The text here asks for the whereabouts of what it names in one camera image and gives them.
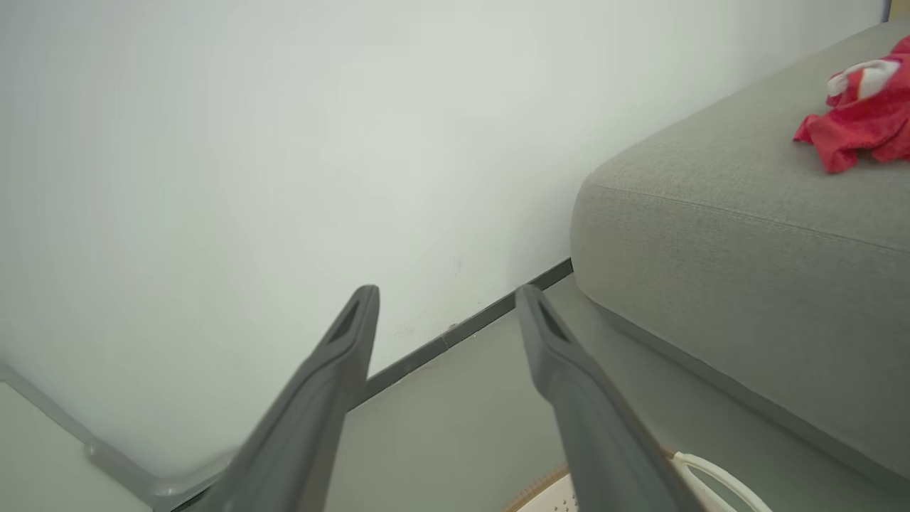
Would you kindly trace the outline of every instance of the gray floor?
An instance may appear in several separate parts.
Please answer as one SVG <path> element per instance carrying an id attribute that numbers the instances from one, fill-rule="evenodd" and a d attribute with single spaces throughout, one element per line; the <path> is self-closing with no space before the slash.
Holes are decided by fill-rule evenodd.
<path id="1" fill-rule="evenodd" d="M 910 510 L 615 332 L 571 276 L 547 295 L 662 442 L 726 468 L 775 512 Z M 562 459 L 512 312 L 349 413 L 326 509 L 496 511 Z"/>

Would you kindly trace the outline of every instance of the red garment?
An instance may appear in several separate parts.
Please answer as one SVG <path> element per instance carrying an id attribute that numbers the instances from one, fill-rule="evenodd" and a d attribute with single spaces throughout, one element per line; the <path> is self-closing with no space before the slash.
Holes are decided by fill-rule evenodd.
<path id="1" fill-rule="evenodd" d="M 884 86 L 869 83 L 875 79 L 868 68 L 851 67 L 846 73 L 843 92 L 827 99 L 831 110 L 823 116 L 810 115 L 796 130 L 794 140 L 815 144 L 829 173 L 844 172 L 856 165 L 856 150 L 860 148 L 871 149 L 872 156 L 880 162 L 910 159 L 910 128 L 906 126 L 910 119 L 910 65 L 904 66 L 910 63 L 910 36 L 902 39 L 887 56 L 871 62 L 882 61 L 891 68 L 895 65 L 889 63 L 897 64 L 890 77 L 877 75 Z M 843 86 L 841 75 L 832 77 L 829 89 L 838 79 Z M 881 87 L 881 90 L 866 96 L 864 87 L 867 90 Z"/>

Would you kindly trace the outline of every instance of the gray plastic frame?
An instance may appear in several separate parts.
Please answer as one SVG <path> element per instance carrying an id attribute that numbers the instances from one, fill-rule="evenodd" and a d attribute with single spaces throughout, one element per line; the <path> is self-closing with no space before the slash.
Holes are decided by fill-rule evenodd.
<path id="1" fill-rule="evenodd" d="M 81 441 L 85 445 L 86 457 L 93 465 L 151 507 L 153 512 L 170 512 L 211 486 L 234 457 L 234 452 L 231 452 L 184 476 L 161 478 L 152 475 L 122 452 L 96 437 L 85 425 L 76 421 L 63 407 L 29 383 L 9 364 L 0 364 L 0 383 L 9 385 L 25 400 Z"/>

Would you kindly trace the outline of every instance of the brown woven trim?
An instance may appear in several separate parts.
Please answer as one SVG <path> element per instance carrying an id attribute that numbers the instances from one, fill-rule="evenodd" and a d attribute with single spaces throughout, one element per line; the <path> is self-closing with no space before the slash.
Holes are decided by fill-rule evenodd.
<path id="1" fill-rule="evenodd" d="M 676 455 L 676 450 L 670 448 L 667 445 L 661 444 L 661 454 L 665 456 L 668 460 L 672 459 Z M 501 512 L 518 512 L 518 510 L 537 497 L 538 494 L 543 492 L 543 489 L 546 489 L 549 486 L 555 484 L 560 478 L 569 474 L 569 465 L 562 463 L 556 466 L 556 469 L 553 469 L 550 473 L 547 473 L 541 478 L 534 480 L 529 486 L 525 487 L 520 493 L 515 495 L 514 498 L 509 500 L 509 503 L 502 508 Z"/>

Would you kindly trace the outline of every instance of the upholstered fabric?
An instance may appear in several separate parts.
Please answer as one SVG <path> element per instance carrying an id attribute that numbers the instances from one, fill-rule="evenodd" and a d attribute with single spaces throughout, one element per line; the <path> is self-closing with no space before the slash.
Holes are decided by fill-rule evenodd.
<path id="1" fill-rule="evenodd" d="M 904 478 L 910 164 L 828 175 L 792 137 L 833 73 L 908 34 L 866 30 L 629 148 L 571 228 L 595 302 Z"/>

